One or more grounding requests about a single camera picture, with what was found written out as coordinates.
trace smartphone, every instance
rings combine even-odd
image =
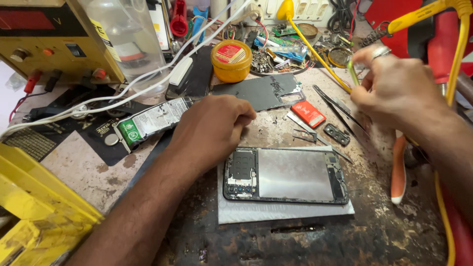
[[[225,163],[228,200],[347,204],[348,191],[334,151],[237,148]]]

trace orange button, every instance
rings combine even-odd
[[[105,70],[103,70],[101,68],[97,68],[92,75],[97,80],[103,80],[103,79],[105,79],[106,72],[105,72]]]
[[[50,56],[50,55],[53,55],[53,54],[54,54],[54,51],[51,50],[51,49],[49,49],[49,48],[45,48],[45,49],[43,50],[43,53],[44,53],[45,55],[47,55],[47,56]]]

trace white charging cable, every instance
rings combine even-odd
[[[106,111],[106,110],[109,110],[109,109],[112,109],[112,108],[115,108],[115,107],[118,107],[118,106],[121,106],[123,105],[124,103],[127,103],[128,101],[154,89],[155,87],[161,85],[162,83],[164,83],[166,80],[168,80],[171,75],[174,73],[174,71],[176,69],[178,69],[178,66],[184,62],[184,60],[186,58],[189,58],[194,52],[196,52],[197,50],[199,50],[202,46],[204,46],[206,43],[208,43],[211,39],[213,39],[223,28],[224,26],[226,26],[232,19],[234,19],[244,8],[245,6],[251,1],[251,0],[246,0],[242,6],[240,6],[240,8],[238,8],[236,10],[236,12],[230,17],[228,18],[222,25],[222,27],[219,27],[220,30],[217,30],[215,31],[212,35],[210,35],[207,39],[205,39],[201,44],[199,44],[197,47],[195,47],[190,53],[188,53],[186,56],[184,56],[182,58],[182,60],[176,65],[176,67],[174,67],[174,69],[166,76],[164,77],[160,82],[148,87],[147,89],[144,89],[120,102],[117,102],[113,105],[110,105],[110,106],[107,106],[107,107],[103,107],[103,108],[99,108],[99,109],[94,109],[94,110],[90,110],[90,111],[79,111],[79,112],[72,112],[72,113],[69,113],[73,110],[75,110],[78,106],[82,106],[84,104],[88,104],[88,103],[91,103],[91,102],[94,102],[94,101],[99,101],[99,100],[110,100],[110,99],[117,99],[117,98],[120,98],[121,96],[123,96],[126,91],[133,85],[135,84],[137,81],[139,81],[140,79],[146,77],[146,76],[149,76],[151,74],[154,74],[158,71],[161,71],[163,69],[166,69],[170,66],[172,66],[172,64],[174,64],[176,62],[176,60],[178,59],[179,55],[182,53],[182,51],[190,44],[192,43],[192,40],[194,40],[195,38],[198,38],[202,32],[204,32],[204,30],[206,30],[210,25],[212,25],[215,21],[217,21],[217,18],[223,14],[223,12],[227,11],[232,5],[234,5],[238,0],[233,0],[230,4],[228,4],[218,15],[217,17],[215,17],[210,23],[208,23],[204,28],[202,28],[201,30],[199,30],[199,32],[194,35],[180,50],[179,52],[176,54],[175,58],[173,59],[173,61],[171,63],[169,63],[168,65],[166,66],[163,66],[159,69],[156,69],[154,71],[150,71],[146,74],[143,74],[141,76],[139,76],[138,78],[136,78],[135,80],[133,80],[132,82],[130,82],[130,84],[123,90],[122,93],[120,93],[119,95],[117,96],[112,96],[112,97],[101,97],[101,98],[95,98],[95,99],[90,99],[88,101],[85,101],[81,104],[78,104],[72,108],[70,108],[69,110],[67,111],[64,111],[58,115],[54,115],[52,117],[48,117],[48,118],[44,118],[44,119],[41,119],[41,120],[38,120],[38,121],[35,121],[35,122],[30,122],[30,123],[24,123],[24,124],[17,124],[17,125],[13,125],[9,128],[6,129],[6,131],[2,132],[2,134],[0,134],[0,138],[3,137],[5,134],[9,133],[9,132],[14,132],[14,131],[17,131],[17,130],[20,130],[20,129],[23,129],[23,128],[26,128],[26,127],[29,127],[29,126],[33,126],[33,125],[40,125],[40,124],[47,124],[47,123],[52,123],[52,122],[55,122],[55,121],[58,121],[58,120],[61,120],[61,119],[64,119],[64,118],[67,118],[67,117],[70,117],[72,115],[80,115],[80,114],[90,114],[90,113],[98,113],[98,112],[102,112],[102,111]]]

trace circuit board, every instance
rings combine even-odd
[[[278,27],[274,27],[272,28],[272,31],[277,37],[297,34],[296,30],[292,26],[286,26],[286,25],[279,25]]]
[[[259,37],[264,38],[264,33],[260,32]],[[279,46],[294,46],[294,42],[276,38],[274,36],[269,36],[268,40],[277,43]]]

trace yellow toolbox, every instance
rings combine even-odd
[[[0,144],[0,205],[20,220],[0,239],[0,265],[49,266],[102,214],[19,148]]]

